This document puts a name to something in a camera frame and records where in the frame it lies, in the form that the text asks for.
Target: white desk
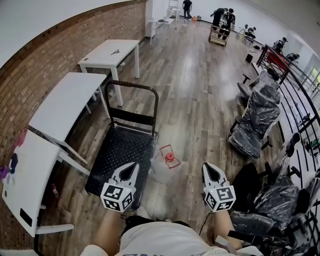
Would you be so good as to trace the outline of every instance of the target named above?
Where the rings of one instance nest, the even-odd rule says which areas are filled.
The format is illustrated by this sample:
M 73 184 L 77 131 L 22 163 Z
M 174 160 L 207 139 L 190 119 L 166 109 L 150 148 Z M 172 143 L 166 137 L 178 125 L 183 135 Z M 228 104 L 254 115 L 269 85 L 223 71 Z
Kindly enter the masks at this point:
M 167 27 L 169 29 L 170 27 L 170 24 L 174 21 L 175 19 L 174 18 L 166 18 L 164 19 L 164 21 L 166 22 L 161 22 L 161 21 L 158 21 L 158 20 L 154 20 L 154 19 L 151 19 L 149 20 L 149 22 L 151 23 L 151 33 L 150 33 L 150 45 L 152 45 L 152 32 L 154 30 L 154 36 L 157 35 L 157 25 L 165 25 L 165 27 Z
M 105 113 L 110 118 L 100 85 L 105 74 L 67 73 L 53 88 L 31 118 L 29 125 L 43 133 L 51 142 L 65 146 L 85 164 L 65 139 L 84 107 L 98 89 Z
M 2 198 L 24 229 L 32 236 L 72 230 L 73 224 L 38 226 L 43 195 L 56 160 L 63 159 L 80 172 L 90 172 L 67 156 L 58 146 L 27 131 L 24 142 L 16 147 L 17 165 L 4 179 Z
M 87 68 L 111 69 L 112 79 L 119 80 L 117 66 L 134 49 L 135 78 L 139 78 L 139 41 L 138 40 L 106 40 L 82 58 L 78 65 L 87 73 Z M 124 104 L 119 85 L 114 85 L 118 105 Z

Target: metal railing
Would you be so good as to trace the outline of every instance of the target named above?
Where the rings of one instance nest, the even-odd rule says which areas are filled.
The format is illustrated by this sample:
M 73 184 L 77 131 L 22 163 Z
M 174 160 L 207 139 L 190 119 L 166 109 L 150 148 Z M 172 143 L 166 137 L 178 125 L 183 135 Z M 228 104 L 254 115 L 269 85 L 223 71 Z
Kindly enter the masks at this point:
M 280 77 L 278 91 L 282 94 L 279 124 L 283 140 L 293 133 L 300 133 L 302 146 L 296 150 L 295 166 L 300 172 L 295 184 L 302 189 L 304 177 L 314 174 L 319 168 L 320 155 L 320 93 L 319 88 L 296 65 L 266 45 L 256 63 L 258 68 L 271 68 Z M 311 213 L 318 213 L 318 200 L 306 214 L 308 220 Z M 307 224 L 311 233 L 311 244 L 316 247 L 316 255 L 320 255 L 320 231 L 316 221 Z

